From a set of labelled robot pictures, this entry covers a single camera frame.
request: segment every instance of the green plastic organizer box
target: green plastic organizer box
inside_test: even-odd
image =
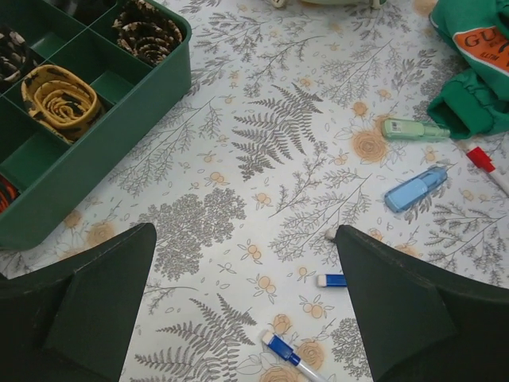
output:
[[[146,0],[172,19],[184,38],[151,68],[115,43],[111,26],[125,1],[83,25],[44,0],[0,0],[0,22],[25,38],[39,62],[76,74],[107,109],[70,146],[25,112],[21,81],[0,94],[0,174],[21,193],[0,213],[1,249],[40,244],[190,89],[189,23]]]

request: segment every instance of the orange label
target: orange label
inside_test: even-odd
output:
[[[473,60],[509,75],[509,40],[496,26],[458,32],[454,42]]]

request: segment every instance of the blue and white pen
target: blue and white pen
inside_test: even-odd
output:
[[[293,349],[288,346],[281,338],[267,330],[262,337],[262,342],[274,353],[278,354],[283,360],[291,363],[311,382],[328,382],[323,376],[315,372],[311,366],[306,364]]]
[[[318,287],[345,287],[347,286],[347,280],[344,279],[344,275],[318,275],[317,276]]]

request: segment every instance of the blue marker cap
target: blue marker cap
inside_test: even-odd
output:
[[[293,352],[293,349],[274,333],[266,331],[262,336],[262,342],[283,360],[289,361],[294,366],[297,366],[299,362],[301,362],[301,358]]]
[[[409,209],[447,180],[447,169],[433,167],[386,193],[387,207],[395,213]]]
[[[344,275],[318,275],[317,285],[319,287],[345,287],[347,280]]]

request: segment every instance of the rolled leopard print fabric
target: rolled leopard print fabric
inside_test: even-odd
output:
[[[18,32],[0,24],[0,93],[9,90],[37,66],[33,56]]]
[[[160,64],[182,42],[177,25],[143,0],[130,0],[122,8],[113,28],[117,44],[150,66]]]
[[[21,83],[29,115],[68,143],[81,138],[104,114],[94,90],[55,65],[35,68]]]

